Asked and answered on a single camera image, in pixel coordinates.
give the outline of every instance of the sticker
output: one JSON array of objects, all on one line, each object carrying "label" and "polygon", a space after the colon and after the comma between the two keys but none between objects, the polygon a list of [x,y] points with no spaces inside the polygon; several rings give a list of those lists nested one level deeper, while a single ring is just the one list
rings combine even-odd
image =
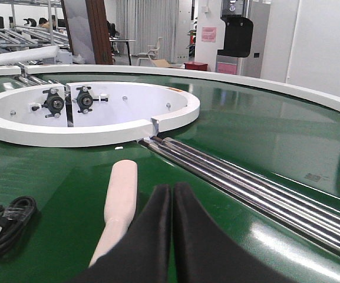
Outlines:
[{"label": "sticker", "polygon": [[177,88],[174,88],[174,87],[168,87],[167,89],[177,91],[178,93],[182,92],[182,90],[178,90]]},{"label": "sticker", "polygon": [[314,181],[314,182],[320,181],[321,178],[322,177],[320,175],[315,175],[315,174],[311,174],[311,173],[308,173],[305,176],[305,179],[308,179],[308,180]]}]

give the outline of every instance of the metal shelving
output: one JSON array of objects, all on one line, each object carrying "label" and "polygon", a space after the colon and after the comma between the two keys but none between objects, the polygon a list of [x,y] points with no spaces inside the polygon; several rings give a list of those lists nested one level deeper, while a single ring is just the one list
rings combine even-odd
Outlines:
[{"label": "metal shelving", "polygon": [[[59,45],[68,48],[68,37],[60,32],[54,31],[52,21],[49,21],[50,28],[17,26],[15,24],[14,5],[47,6],[48,18],[52,18],[51,8],[61,8],[60,0],[0,0],[0,4],[10,4],[14,21],[13,29],[0,29],[0,48],[36,48],[46,45]],[[30,35],[25,38],[22,33]]]}]

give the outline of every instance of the desk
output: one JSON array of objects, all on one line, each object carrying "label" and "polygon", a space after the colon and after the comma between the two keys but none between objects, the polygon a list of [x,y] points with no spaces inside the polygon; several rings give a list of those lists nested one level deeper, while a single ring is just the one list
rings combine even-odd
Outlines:
[{"label": "desk", "polygon": [[129,58],[129,65],[132,66],[132,61],[131,61],[131,58],[130,58],[130,49],[129,49],[129,42],[134,42],[135,40],[114,40],[112,38],[110,38],[110,42],[125,42],[127,44],[127,49],[128,49],[128,58]]}]

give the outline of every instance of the floor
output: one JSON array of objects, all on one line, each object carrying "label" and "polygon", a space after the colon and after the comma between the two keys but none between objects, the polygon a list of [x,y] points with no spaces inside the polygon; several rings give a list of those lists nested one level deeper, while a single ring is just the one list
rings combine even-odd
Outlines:
[{"label": "floor", "polygon": [[[121,55],[114,55],[113,58],[115,59],[114,65],[129,65],[128,55],[127,54],[121,54]],[[133,66],[137,66],[138,57],[137,56],[131,56],[131,62]],[[141,66],[143,67],[155,67],[153,63],[151,63],[149,60],[141,60]],[[173,67],[176,68],[184,68],[184,64],[172,64]]]}]

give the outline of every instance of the chair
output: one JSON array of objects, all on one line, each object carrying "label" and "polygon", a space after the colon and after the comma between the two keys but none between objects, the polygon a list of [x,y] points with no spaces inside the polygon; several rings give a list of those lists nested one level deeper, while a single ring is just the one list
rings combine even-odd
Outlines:
[{"label": "chair", "polygon": [[163,39],[163,37],[158,37],[156,45],[149,45],[149,47],[150,47],[149,51],[141,52],[137,55],[138,56],[137,66],[141,65],[141,60],[150,60],[150,62],[151,62],[152,60],[157,58],[162,39]]}]

